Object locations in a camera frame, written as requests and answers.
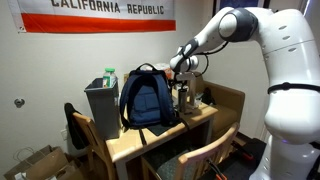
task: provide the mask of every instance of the wooden chair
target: wooden chair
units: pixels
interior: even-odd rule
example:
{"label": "wooden chair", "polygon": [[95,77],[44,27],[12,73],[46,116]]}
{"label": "wooden chair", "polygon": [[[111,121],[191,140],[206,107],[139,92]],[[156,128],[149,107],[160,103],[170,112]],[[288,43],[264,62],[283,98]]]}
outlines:
{"label": "wooden chair", "polygon": [[157,179],[198,179],[209,170],[208,159],[215,164],[222,161],[221,157],[229,152],[238,129],[239,123],[233,123],[222,137],[201,148],[173,141],[147,152],[141,156],[143,178],[149,179],[151,172]]}
{"label": "wooden chair", "polygon": [[90,117],[84,116],[77,112],[73,113],[73,116],[89,141],[87,152],[90,170],[93,170],[93,152],[95,152],[103,160],[107,167],[108,179],[116,179],[117,177],[115,168],[113,166],[106,142],[100,138],[94,121]]}

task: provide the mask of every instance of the black jacket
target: black jacket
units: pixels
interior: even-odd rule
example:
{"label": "black jacket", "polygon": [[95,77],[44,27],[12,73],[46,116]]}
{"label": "black jacket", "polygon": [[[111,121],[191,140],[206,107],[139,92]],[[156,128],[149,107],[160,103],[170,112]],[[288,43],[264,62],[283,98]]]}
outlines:
{"label": "black jacket", "polygon": [[66,113],[66,117],[68,121],[68,128],[69,128],[72,144],[78,150],[87,147],[89,145],[88,139],[85,136],[84,132],[81,130],[80,126],[77,124],[73,116],[74,112],[77,112],[77,113],[79,112],[74,109],[71,103],[64,104],[64,111]]}

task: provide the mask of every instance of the desk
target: desk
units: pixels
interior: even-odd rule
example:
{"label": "desk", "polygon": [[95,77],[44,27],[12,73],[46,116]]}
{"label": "desk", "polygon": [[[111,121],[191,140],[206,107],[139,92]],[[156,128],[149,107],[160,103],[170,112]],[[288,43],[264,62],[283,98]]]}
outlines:
{"label": "desk", "polygon": [[[199,108],[190,110],[192,114],[185,115],[180,113],[180,117],[188,123],[190,129],[201,125],[201,127],[204,128],[202,131],[203,141],[205,143],[209,143],[211,138],[212,120],[217,111],[217,109],[202,103]],[[187,128],[183,123],[178,124],[159,136],[154,135],[148,129],[144,128],[143,133],[147,141],[147,145],[144,146],[141,143],[139,131],[133,129],[129,129],[125,133],[121,133],[118,139],[107,140],[106,144],[109,149],[112,162],[116,165],[119,180],[128,179],[126,167],[126,163],[128,161],[181,135],[186,131]]]}

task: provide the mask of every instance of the water bottle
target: water bottle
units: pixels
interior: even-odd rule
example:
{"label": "water bottle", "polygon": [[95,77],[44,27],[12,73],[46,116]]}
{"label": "water bottle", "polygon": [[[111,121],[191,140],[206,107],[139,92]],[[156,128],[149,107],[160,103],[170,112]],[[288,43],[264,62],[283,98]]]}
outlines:
{"label": "water bottle", "polygon": [[115,69],[114,68],[105,68],[104,70],[105,70],[105,72],[103,74],[102,87],[112,88],[118,80],[116,74],[114,73]]}

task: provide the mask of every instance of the backpack strap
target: backpack strap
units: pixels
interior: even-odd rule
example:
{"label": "backpack strap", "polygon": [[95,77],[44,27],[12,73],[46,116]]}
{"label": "backpack strap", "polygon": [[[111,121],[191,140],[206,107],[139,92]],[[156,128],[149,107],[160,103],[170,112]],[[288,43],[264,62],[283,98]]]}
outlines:
{"label": "backpack strap", "polygon": [[132,84],[140,77],[140,75],[132,75],[128,78],[127,82],[123,86],[122,94],[120,97],[120,116],[121,122],[124,127],[129,128],[131,125],[129,121],[124,117],[124,109],[129,99],[130,88]]}
{"label": "backpack strap", "polygon": [[160,110],[161,112],[163,112],[164,118],[168,120],[172,120],[172,118],[174,117],[173,108],[172,108],[172,112],[170,112],[170,109],[167,108],[169,104],[172,104],[171,99],[168,98],[168,96],[166,95],[167,93],[169,93],[169,89],[168,87],[163,86],[163,84],[167,84],[167,83],[165,82],[161,74],[155,75],[153,77],[157,81]]}

